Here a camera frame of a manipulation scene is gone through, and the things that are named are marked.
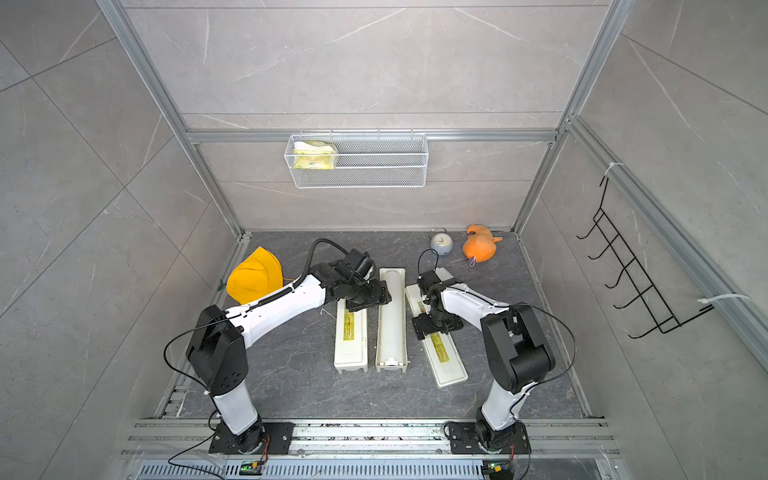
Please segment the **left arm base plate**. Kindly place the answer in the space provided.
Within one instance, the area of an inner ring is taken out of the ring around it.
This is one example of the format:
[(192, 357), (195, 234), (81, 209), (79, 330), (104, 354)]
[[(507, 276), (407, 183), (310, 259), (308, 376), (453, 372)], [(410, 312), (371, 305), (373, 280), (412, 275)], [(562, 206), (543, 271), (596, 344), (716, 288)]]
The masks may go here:
[(295, 424), (259, 421), (245, 432), (235, 435), (221, 422), (214, 433), (208, 452), (224, 455), (286, 455), (289, 452)]

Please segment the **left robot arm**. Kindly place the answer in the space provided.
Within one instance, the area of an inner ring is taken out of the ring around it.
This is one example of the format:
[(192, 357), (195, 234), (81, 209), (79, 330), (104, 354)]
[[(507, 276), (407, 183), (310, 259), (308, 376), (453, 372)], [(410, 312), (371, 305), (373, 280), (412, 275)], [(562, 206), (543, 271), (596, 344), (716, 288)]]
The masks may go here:
[(329, 303), (343, 300), (351, 313), (389, 304), (386, 282), (370, 274), (374, 267), (368, 253), (320, 238), (288, 285), (244, 305), (228, 310), (211, 305), (200, 313), (186, 358), (230, 434), (248, 437), (262, 430), (245, 385), (247, 350), (277, 327)]

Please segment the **white wrap dispenser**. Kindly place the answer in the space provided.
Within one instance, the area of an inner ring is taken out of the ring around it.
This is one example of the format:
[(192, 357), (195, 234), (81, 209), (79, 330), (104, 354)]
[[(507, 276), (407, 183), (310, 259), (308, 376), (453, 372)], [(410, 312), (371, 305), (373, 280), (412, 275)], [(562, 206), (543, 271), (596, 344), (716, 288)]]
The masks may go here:
[(339, 374), (347, 371), (368, 371), (368, 312), (351, 312), (346, 301), (337, 301), (334, 368)]
[(430, 306), (419, 286), (406, 283), (403, 268), (381, 268), (379, 276), (391, 300), (378, 307), (376, 370), (406, 372), (407, 339), (413, 336), (420, 342), (439, 388), (467, 381), (468, 373), (453, 338), (432, 325)]

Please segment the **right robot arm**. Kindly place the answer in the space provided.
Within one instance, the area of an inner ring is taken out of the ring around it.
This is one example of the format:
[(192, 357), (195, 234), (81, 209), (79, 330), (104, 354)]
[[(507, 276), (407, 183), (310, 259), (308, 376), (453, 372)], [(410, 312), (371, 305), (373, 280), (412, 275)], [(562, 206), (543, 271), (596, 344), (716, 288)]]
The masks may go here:
[(465, 324), (482, 332), (494, 383), (475, 423), (478, 446), (498, 451), (522, 433), (519, 412), (533, 387), (556, 366), (533, 306), (496, 301), (438, 268), (419, 275), (412, 324), (418, 340)]

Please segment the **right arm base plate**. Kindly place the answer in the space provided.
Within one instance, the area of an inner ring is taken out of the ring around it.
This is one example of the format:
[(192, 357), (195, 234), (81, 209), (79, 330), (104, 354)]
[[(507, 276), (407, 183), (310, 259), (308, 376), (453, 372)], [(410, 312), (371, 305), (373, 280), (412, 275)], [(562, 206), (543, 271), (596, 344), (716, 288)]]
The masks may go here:
[(526, 426), (518, 421), (503, 430), (492, 430), (484, 421), (447, 421), (443, 433), (452, 454), (529, 454), (530, 439)]

